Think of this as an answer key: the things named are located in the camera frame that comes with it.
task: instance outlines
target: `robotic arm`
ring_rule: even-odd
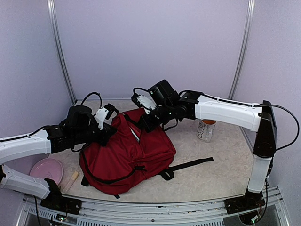
[[[160,124],[172,119],[207,119],[222,121],[257,132],[253,149],[254,163],[246,193],[243,197],[226,200],[229,214],[250,210],[265,204],[262,196],[264,182],[272,168],[272,159],[276,152],[276,123],[270,102],[249,104],[201,92],[186,90],[177,93],[171,85],[162,80],[146,90],[153,101],[143,95],[134,95],[132,101],[145,108],[139,124],[146,131],[152,131]]]
[[[41,205],[62,212],[78,214],[80,200],[62,197],[60,189],[51,179],[38,179],[17,172],[6,165],[10,160],[35,155],[50,154],[73,149],[78,144],[98,142],[105,146],[116,129],[104,123],[114,112],[111,104],[92,115],[89,107],[71,107],[67,118],[59,125],[44,126],[22,136],[0,138],[0,188],[32,194],[42,199]]]

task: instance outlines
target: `pink plate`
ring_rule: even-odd
[[[58,185],[63,177],[63,167],[58,160],[42,159],[33,166],[29,175],[35,178],[52,179]]]

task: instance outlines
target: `metal frame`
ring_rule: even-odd
[[[59,60],[61,63],[61,68],[63,71],[63,76],[64,76],[64,81],[68,90],[68,94],[70,97],[70,100],[72,104],[74,105],[76,103],[76,97],[74,94],[74,90],[71,84],[71,80],[67,71],[67,66],[63,54],[63,49],[62,49],[62,44],[61,44],[61,39],[60,39],[60,34],[58,30],[58,25],[57,25],[57,19],[56,19],[56,14],[55,14],[55,2],[54,0],[47,0],[48,4],[48,11],[49,11],[49,16],[50,16],[50,21],[53,29],[53,34],[55,37],[55,45],[56,45],[56,50],[59,56]]]
[[[268,189],[268,206],[275,205],[282,226],[289,226],[289,219],[278,187]],[[68,214],[64,225],[72,226],[193,226],[211,225],[222,226],[227,215],[223,199],[200,202],[179,203],[129,203],[110,202],[88,198],[80,198],[83,203],[79,215]],[[17,226],[24,226],[29,213],[36,214],[34,198],[25,196]],[[38,207],[39,216],[48,220],[55,219],[57,214],[65,215],[41,206]]]
[[[228,99],[230,99],[230,100],[232,100],[235,95],[237,85],[238,85],[238,80],[241,75],[241,70],[242,70],[242,67],[244,64],[246,49],[247,49],[247,45],[248,45],[248,41],[249,41],[251,25],[252,25],[252,20],[253,20],[254,7],[255,7],[255,0],[249,0],[243,42],[242,42],[241,48],[240,48],[240,53],[239,53],[238,63],[237,63],[236,70],[235,70],[234,80],[233,80],[231,90],[230,90],[230,93],[228,96]]]

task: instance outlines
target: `marble tabletop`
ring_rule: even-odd
[[[104,101],[122,111],[135,109],[130,100]],[[87,101],[85,105],[96,110],[99,101]],[[67,194],[99,200],[119,202],[189,202],[210,200],[244,194],[251,175],[253,155],[238,126],[217,122],[210,143],[197,136],[198,121],[184,119],[166,133],[173,142],[177,153],[171,166],[199,158],[213,157],[214,161],[181,169],[175,177],[165,181],[161,176],[149,178],[120,194],[116,199],[93,187],[82,186],[83,173],[79,166],[79,153],[71,150],[52,154],[49,158],[59,160],[63,165],[63,179],[59,186],[64,188],[76,171],[79,177]]]

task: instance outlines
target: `white wall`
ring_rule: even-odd
[[[257,0],[236,100],[269,100],[301,121],[301,1]],[[292,141],[294,120],[275,109],[277,145]],[[270,182],[279,185],[292,225],[301,222],[301,140],[275,155]]]
[[[0,96],[0,137],[58,124],[67,115],[71,101],[45,0],[0,0]],[[43,157],[31,156],[7,165],[29,173]],[[22,198],[21,193],[0,189],[0,225],[14,225]]]
[[[55,1],[62,47],[78,99],[130,98],[162,79],[178,91],[227,97],[248,0]]]

